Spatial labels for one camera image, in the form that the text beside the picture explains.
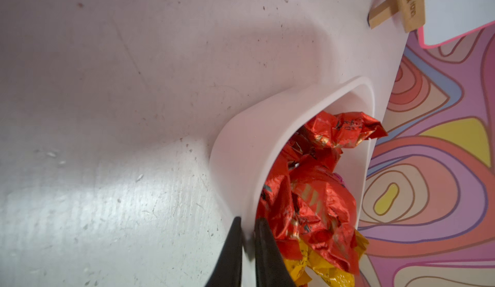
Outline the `yellow tea bag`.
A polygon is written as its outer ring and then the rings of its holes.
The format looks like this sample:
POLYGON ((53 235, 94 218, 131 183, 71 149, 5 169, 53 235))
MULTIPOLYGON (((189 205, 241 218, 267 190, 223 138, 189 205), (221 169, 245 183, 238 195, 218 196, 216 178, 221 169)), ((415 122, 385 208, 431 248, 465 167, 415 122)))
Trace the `yellow tea bag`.
POLYGON ((277 239, 277 248, 285 267, 296 286, 307 286, 311 278, 307 268, 314 271, 328 286, 354 286, 354 275, 333 266, 320 256, 301 237, 277 239))

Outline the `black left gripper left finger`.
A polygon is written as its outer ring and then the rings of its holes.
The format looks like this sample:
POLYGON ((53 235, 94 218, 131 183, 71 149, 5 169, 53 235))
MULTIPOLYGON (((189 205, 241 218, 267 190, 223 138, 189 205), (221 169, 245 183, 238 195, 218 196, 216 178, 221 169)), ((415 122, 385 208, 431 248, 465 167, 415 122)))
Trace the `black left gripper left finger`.
POLYGON ((241 217, 235 217, 215 268, 205 287, 240 287, 242 283, 241 217))

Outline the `red tea bag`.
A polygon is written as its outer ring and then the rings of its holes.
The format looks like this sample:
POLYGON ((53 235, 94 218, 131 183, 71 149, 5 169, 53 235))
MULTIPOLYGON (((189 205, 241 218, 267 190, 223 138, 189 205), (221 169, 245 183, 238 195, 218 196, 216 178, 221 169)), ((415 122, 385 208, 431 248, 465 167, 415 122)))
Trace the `red tea bag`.
POLYGON ((355 198, 322 165, 275 167, 260 194, 256 217, 268 221, 282 257, 303 258, 305 244, 330 265, 358 273, 355 198))
POLYGON ((314 164, 334 171, 343 151, 329 146, 320 146, 309 141, 298 132, 284 145, 280 155, 287 160, 289 169, 296 165, 314 164))
POLYGON ((381 122, 363 112, 330 114, 311 118, 299 133, 321 148, 354 149, 362 141, 388 136, 381 122))

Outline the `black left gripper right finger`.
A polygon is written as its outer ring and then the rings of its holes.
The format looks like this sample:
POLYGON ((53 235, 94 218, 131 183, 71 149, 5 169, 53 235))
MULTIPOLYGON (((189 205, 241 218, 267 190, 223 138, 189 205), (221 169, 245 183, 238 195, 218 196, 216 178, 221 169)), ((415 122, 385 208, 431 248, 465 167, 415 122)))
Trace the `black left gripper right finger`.
POLYGON ((257 287, 296 287, 265 218, 255 223, 255 273, 257 287))

